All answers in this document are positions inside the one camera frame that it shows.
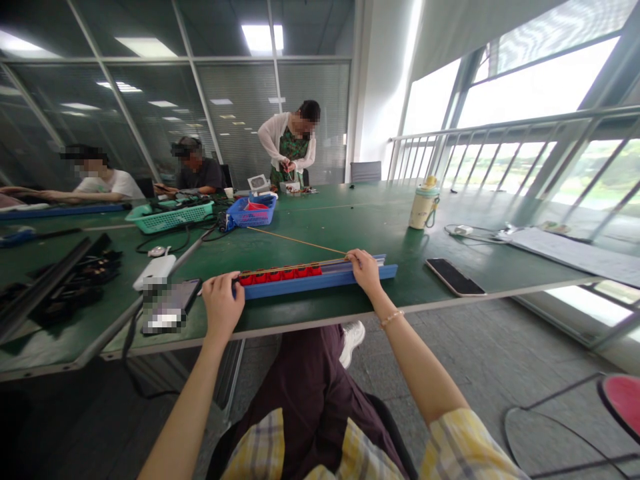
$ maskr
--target ceiling light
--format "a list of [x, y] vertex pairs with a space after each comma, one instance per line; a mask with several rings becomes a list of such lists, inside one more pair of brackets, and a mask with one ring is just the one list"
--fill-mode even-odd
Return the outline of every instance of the ceiling light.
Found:
[[158, 100], [158, 101], [154, 101], [154, 102], [149, 102], [152, 105], [155, 105], [156, 107], [162, 107], [162, 108], [166, 108], [166, 107], [177, 107], [177, 105], [175, 103], [171, 103], [168, 102], [166, 100]]
[[22, 58], [60, 58], [48, 50], [0, 30], [0, 49]]
[[64, 111], [62, 113], [66, 115], [73, 115], [74, 117], [88, 117], [86, 113], [82, 113], [82, 112]]
[[[264, 57], [272, 54], [271, 30], [269, 30], [268, 25], [242, 25], [242, 33], [245, 34], [247, 46], [252, 57]], [[275, 49], [279, 55], [282, 55], [284, 48], [282, 25], [274, 25], [273, 33], [275, 36]]]
[[[100, 85], [101, 87], [105, 87], [105, 88], [108, 88], [108, 89], [111, 88], [111, 85], [109, 84], [109, 82], [96, 82], [96, 83], [98, 85]], [[129, 85], [128, 83], [116, 82], [115, 84], [118, 86], [118, 90], [120, 90], [121, 92], [124, 92], [124, 93], [142, 91], [137, 87]]]
[[133, 50], [139, 57], [177, 57], [164, 43], [154, 37], [116, 37], [115, 39], [126, 48]]
[[78, 110], [100, 110], [98, 107], [94, 107], [93, 105], [85, 105], [84, 103], [61, 103], [63, 107], [76, 108]]
[[4, 85], [0, 85], [0, 95], [6, 95], [8, 97], [16, 97], [18, 95], [22, 95], [20, 90], [15, 89], [13, 87], [5, 87]]

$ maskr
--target bracelet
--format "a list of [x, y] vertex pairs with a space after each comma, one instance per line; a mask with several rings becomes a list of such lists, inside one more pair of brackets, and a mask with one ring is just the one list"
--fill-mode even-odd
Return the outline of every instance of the bracelet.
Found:
[[382, 328], [382, 330], [384, 330], [388, 324], [390, 324], [390, 322], [396, 318], [398, 315], [404, 315], [405, 313], [402, 310], [396, 310], [395, 312], [393, 312], [390, 316], [387, 317], [386, 320], [382, 320], [380, 322], [380, 328]]

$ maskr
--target red item in basket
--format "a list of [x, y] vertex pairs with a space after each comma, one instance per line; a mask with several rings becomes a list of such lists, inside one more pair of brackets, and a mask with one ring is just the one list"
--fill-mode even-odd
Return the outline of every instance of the red item in basket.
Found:
[[258, 273], [260, 271], [264, 271], [264, 269], [256, 270], [254, 283], [266, 283], [267, 282], [267, 274], [266, 273]]
[[295, 277], [296, 278], [304, 278], [309, 274], [307, 271], [306, 265], [298, 265], [295, 268]]
[[240, 285], [242, 285], [243, 287], [253, 285], [253, 282], [255, 280], [255, 275], [247, 275], [248, 273], [250, 274], [251, 272], [245, 270], [240, 274]]
[[269, 207], [262, 203], [249, 202], [245, 210], [269, 210]]
[[311, 266], [309, 267], [309, 274], [310, 275], [322, 275], [322, 268], [320, 268], [320, 264], [312, 263]]
[[267, 281], [268, 282], [272, 282], [272, 281], [280, 281], [280, 270], [275, 271], [275, 272], [269, 272], [267, 274]]
[[285, 265], [285, 267], [290, 268], [288, 270], [282, 270], [282, 272], [280, 272], [280, 280], [292, 280], [295, 277], [293, 267], [290, 265]]

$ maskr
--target black shirt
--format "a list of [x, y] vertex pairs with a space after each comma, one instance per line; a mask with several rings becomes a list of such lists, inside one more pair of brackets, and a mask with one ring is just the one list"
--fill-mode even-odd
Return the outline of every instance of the black shirt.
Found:
[[182, 165], [178, 178], [176, 179], [176, 186], [180, 190], [200, 187], [224, 189], [227, 184], [220, 164], [218, 164], [216, 160], [203, 158], [202, 166], [198, 172], [194, 172], [187, 166]]

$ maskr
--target beige thermos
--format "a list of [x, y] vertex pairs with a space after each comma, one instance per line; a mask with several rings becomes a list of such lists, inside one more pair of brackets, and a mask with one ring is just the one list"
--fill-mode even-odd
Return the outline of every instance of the beige thermos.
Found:
[[436, 187], [437, 179], [430, 175], [424, 185], [415, 190], [409, 226], [418, 230], [432, 227], [435, 222], [435, 210], [440, 202], [440, 189]]

